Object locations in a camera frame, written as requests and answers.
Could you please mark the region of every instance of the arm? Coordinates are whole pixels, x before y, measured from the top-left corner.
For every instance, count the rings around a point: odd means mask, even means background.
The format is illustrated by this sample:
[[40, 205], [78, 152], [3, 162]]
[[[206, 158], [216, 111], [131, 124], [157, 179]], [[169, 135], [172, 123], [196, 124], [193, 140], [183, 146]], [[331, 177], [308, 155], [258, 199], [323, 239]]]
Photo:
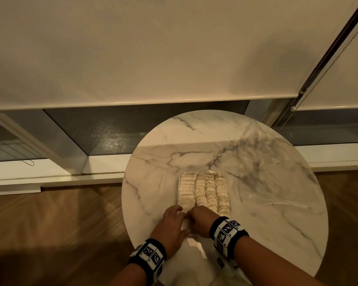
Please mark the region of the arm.
[[[206, 207], [188, 212], [191, 230], [210, 237], [210, 229], [220, 216]], [[248, 236], [241, 237], [234, 247], [234, 260], [254, 286], [323, 286], [318, 280]]]
[[[170, 259], [181, 247], [184, 238], [190, 233], [189, 229], [181, 231], [182, 223], [186, 214], [178, 213], [183, 208], [181, 206], [169, 207], [163, 215], [153, 232], [150, 239], [160, 242]], [[147, 275], [145, 270], [138, 264], [128, 264], [113, 280], [110, 286], [146, 286]]]

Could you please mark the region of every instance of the person's left hand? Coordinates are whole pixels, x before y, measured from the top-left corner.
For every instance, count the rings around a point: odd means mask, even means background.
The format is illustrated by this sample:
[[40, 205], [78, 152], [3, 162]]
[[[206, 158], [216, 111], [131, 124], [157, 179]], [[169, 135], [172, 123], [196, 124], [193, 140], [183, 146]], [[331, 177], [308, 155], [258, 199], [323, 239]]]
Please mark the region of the person's left hand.
[[180, 212], [183, 208], [179, 205], [169, 207], [163, 215], [162, 221], [155, 226], [150, 238], [158, 240], [166, 249], [167, 259], [170, 259], [180, 248], [188, 234], [189, 229], [181, 231], [182, 222], [186, 213]]

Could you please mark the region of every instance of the wooden floor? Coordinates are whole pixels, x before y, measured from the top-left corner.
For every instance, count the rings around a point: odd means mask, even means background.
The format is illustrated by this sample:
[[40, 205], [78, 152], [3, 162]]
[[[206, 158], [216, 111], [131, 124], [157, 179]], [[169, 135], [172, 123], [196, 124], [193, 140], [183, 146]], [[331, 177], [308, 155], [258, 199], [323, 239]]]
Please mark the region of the wooden floor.
[[[358, 171], [316, 175], [329, 213], [316, 277], [358, 285]], [[132, 249], [120, 185], [0, 196], [0, 285], [106, 285]]]

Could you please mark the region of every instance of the marble tabletop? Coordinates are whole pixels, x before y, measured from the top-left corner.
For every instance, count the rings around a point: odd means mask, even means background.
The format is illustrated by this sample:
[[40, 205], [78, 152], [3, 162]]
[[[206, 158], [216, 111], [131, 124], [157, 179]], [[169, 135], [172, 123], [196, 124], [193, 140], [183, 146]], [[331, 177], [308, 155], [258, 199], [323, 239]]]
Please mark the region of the marble tabletop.
[[[165, 209], [177, 202], [183, 172], [215, 170], [226, 176], [231, 217], [250, 236], [315, 275], [328, 240], [321, 188], [296, 148], [268, 126], [222, 110], [180, 114], [159, 124], [139, 143], [122, 184], [125, 225], [134, 246], [147, 239]], [[163, 268], [168, 286], [194, 273], [201, 285], [220, 277], [216, 251], [206, 255], [185, 240]]]

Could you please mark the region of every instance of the black wristband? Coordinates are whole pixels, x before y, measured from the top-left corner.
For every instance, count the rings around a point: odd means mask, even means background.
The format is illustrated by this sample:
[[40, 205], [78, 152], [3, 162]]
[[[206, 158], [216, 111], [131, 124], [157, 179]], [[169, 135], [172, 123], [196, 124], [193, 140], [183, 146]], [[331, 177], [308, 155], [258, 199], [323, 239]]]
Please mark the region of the black wristband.
[[243, 226], [226, 217], [218, 218], [210, 229], [216, 250], [227, 260], [233, 259], [235, 245], [242, 236], [249, 236]]
[[167, 260], [166, 249], [155, 239], [147, 239], [131, 253], [128, 265], [133, 263], [142, 267], [147, 276], [147, 285], [155, 283], [162, 272], [162, 265]]

